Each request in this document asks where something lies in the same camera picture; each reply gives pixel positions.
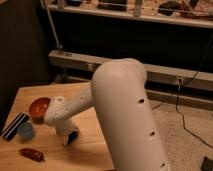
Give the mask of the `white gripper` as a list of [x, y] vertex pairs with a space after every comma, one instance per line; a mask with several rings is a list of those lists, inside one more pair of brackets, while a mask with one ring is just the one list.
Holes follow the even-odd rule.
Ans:
[[64, 122], [61, 122], [59, 125], [55, 127], [56, 133], [62, 138], [62, 142], [64, 146], [69, 146], [67, 144], [68, 136], [70, 133], [77, 131], [79, 133], [79, 128], [75, 125], [75, 123], [68, 119]]

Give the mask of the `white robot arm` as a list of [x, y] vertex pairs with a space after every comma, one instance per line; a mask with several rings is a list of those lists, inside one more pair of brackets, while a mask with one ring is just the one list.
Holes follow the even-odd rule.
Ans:
[[66, 135], [70, 119], [95, 109], [116, 171], [171, 171], [145, 90], [147, 72], [132, 58], [110, 60], [94, 72], [78, 96], [51, 99], [44, 121]]

